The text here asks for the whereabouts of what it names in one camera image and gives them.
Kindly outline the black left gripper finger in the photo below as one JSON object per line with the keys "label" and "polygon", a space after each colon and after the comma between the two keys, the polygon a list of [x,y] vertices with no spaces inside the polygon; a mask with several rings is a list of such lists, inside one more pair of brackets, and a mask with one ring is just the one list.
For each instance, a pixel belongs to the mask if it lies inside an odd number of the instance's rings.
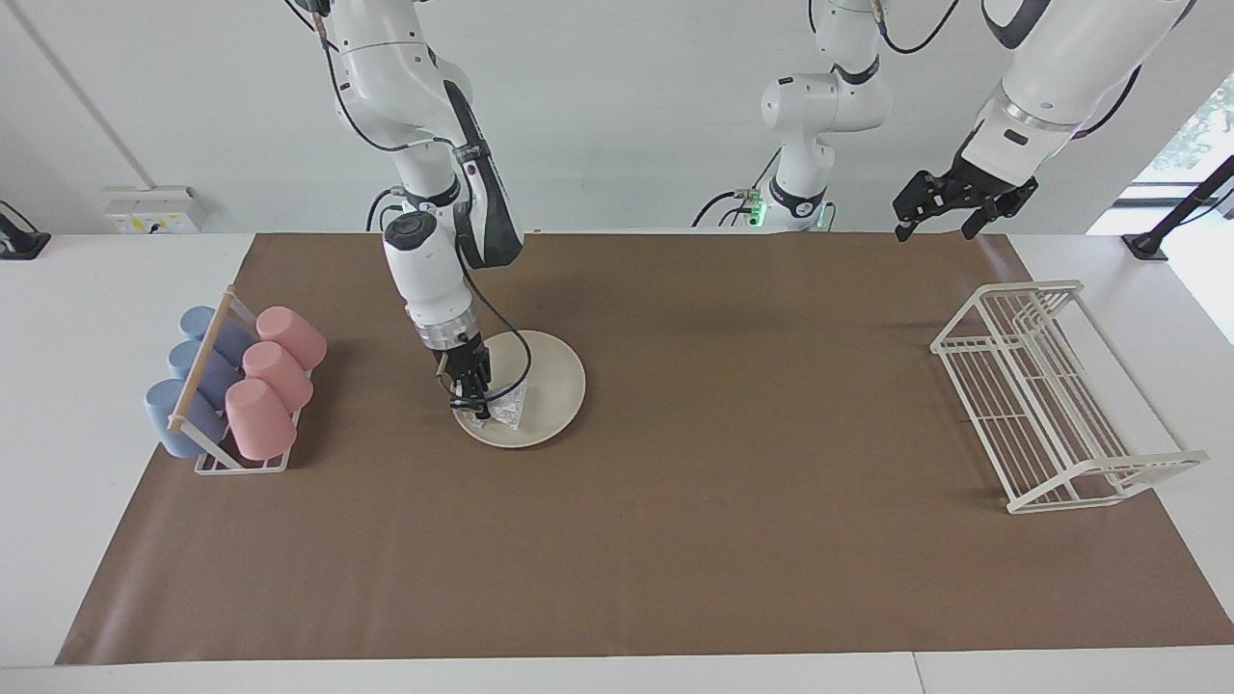
{"label": "black left gripper finger", "polygon": [[974,240],[990,224],[996,224],[1002,217],[1014,217],[1030,200],[1037,188],[1039,188],[1037,177],[1030,177],[1022,186],[1000,194],[974,188],[969,198],[971,198],[975,211],[961,225],[960,231],[964,238]]}
{"label": "black left gripper finger", "polygon": [[906,242],[926,220],[951,211],[953,194],[955,180],[950,175],[917,170],[892,201],[892,210],[898,217],[895,236],[900,242]]}

